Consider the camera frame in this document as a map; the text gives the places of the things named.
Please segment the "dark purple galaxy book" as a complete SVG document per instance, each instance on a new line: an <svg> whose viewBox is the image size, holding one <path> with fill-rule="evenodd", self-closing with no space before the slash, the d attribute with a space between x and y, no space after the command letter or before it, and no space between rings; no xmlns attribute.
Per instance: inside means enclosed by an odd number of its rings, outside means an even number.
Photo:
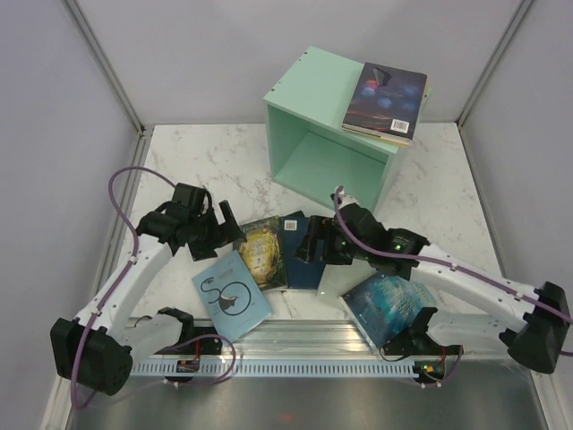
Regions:
<svg viewBox="0 0 573 430"><path fill-rule="evenodd" d="M342 128L397 146L413 142L427 75L365 63L342 121Z"/></svg>

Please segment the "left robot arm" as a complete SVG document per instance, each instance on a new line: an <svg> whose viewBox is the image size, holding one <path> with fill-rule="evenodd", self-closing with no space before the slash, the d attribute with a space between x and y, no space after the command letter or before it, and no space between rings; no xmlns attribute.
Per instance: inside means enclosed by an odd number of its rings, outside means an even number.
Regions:
<svg viewBox="0 0 573 430"><path fill-rule="evenodd" d="M196 262L243 238L228 201L178 184L172 198L143 216L134 249L102 289L72 320L59 318L50 330L57 374L108 396L125 385L133 366L161 351L189 352L196 341L194 318L164 307L149 320L127 325L150 283L185 248Z"/></svg>

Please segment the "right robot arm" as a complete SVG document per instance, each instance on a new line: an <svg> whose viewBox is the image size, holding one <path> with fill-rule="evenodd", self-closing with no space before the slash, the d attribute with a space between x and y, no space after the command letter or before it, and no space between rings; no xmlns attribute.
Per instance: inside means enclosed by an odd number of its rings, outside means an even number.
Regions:
<svg viewBox="0 0 573 430"><path fill-rule="evenodd" d="M438 312L422 312L408 332L419 352L443 346L465 346L478 338L487 321L496 330L486 336L504 345L511 358L537 373L552 374L572 318L565 290L551 282L541 287L495 277L453 257L436 244L405 228L385 228L343 187L331 194L335 214L312 216L295 257L305 263L320 259L327 265L367 262L376 271L406 281L427 283L474 307L479 314L469 324L456 323L449 336L440 332Z"/></svg>

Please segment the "light blue SO book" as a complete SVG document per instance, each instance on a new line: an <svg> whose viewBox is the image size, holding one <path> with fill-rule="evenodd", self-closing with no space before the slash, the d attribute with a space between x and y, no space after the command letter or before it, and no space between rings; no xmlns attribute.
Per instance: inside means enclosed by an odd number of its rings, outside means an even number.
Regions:
<svg viewBox="0 0 573 430"><path fill-rule="evenodd" d="M237 251L192 278L218 334L235 342L273 315Z"/></svg>

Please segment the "teal ocean cover book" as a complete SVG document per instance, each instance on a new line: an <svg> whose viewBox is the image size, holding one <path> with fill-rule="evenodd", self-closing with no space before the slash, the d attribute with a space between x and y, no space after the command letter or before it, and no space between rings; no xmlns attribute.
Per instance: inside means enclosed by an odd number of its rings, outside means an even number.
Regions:
<svg viewBox="0 0 573 430"><path fill-rule="evenodd" d="M376 351L407 328L436 296L422 283L376 272L339 297L356 328Z"/></svg>

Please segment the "pale green book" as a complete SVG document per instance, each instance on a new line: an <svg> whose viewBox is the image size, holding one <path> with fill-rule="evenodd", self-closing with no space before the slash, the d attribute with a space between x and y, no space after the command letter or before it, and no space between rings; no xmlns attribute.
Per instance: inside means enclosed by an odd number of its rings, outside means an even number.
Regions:
<svg viewBox="0 0 573 430"><path fill-rule="evenodd" d="M375 269L367 262L354 260L350 265L327 265L322 273L317 297L338 298L373 275Z"/></svg>

